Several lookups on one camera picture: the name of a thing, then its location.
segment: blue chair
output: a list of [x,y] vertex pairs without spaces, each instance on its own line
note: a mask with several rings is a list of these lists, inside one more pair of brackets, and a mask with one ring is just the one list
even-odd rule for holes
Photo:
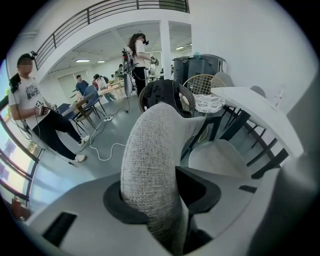
[[[59,111],[60,114],[62,114],[62,113],[65,112],[69,107],[70,107],[70,104],[62,103],[62,104],[58,107],[58,111]],[[76,125],[76,129],[78,130],[78,132],[79,132],[80,135],[81,135],[82,133],[79,131],[78,127],[80,127],[80,129],[81,129],[82,131],[84,131],[85,133],[86,133],[86,131],[85,131],[85,130],[81,127],[81,125],[79,125],[78,122],[76,121],[76,119],[79,118],[80,116],[82,116],[81,113],[76,114],[76,113],[74,113],[74,112],[71,112],[71,113],[65,115],[64,117],[67,118],[69,121],[71,121],[71,120],[74,121],[74,123],[75,123],[75,125]]]
[[105,115],[100,110],[96,109],[96,107],[95,107],[95,104],[97,102],[99,102],[99,104],[100,104],[101,108],[103,109],[104,113],[106,113],[104,107],[101,105],[101,102],[100,102],[100,99],[99,99],[99,94],[98,94],[97,89],[96,89],[96,87],[94,85],[89,85],[85,89],[83,96],[85,97],[85,96],[87,96],[89,94],[93,94],[93,97],[88,100],[88,103],[85,106],[84,110],[87,111],[87,110],[92,108],[93,112],[99,117],[99,119],[100,119],[100,116],[99,116],[98,112],[100,112],[105,117]]

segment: trash bin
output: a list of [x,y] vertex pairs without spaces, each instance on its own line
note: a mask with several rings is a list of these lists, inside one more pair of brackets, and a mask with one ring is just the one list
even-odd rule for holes
[[174,61],[173,80],[183,85],[188,80],[189,61],[192,56],[184,56],[172,59]]
[[215,75],[226,72],[226,60],[212,54],[194,55],[189,59],[188,79],[196,75]]

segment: bottle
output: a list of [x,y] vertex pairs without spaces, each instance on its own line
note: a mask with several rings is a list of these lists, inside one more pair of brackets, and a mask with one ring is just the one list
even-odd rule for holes
[[286,91],[286,86],[284,84],[282,84],[280,90],[277,93],[277,95],[274,97],[273,108],[275,110],[278,110],[281,107],[282,102],[284,101],[285,91]]

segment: white pillar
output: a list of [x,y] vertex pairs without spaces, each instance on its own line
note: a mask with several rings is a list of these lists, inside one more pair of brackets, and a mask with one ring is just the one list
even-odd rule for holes
[[171,78],[171,46],[170,46],[170,31],[168,20],[160,21],[160,38],[161,38],[161,53],[162,67],[164,79]]

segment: long black hair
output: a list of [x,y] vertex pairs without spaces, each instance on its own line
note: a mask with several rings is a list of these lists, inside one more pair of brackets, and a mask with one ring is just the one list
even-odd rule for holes
[[143,37],[144,39],[146,38],[146,35],[143,33],[138,33],[138,34],[133,34],[129,40],[128,47],[132,51],[132,57],[137,55],[137,50],[136,50],[136,41],[139,37]]

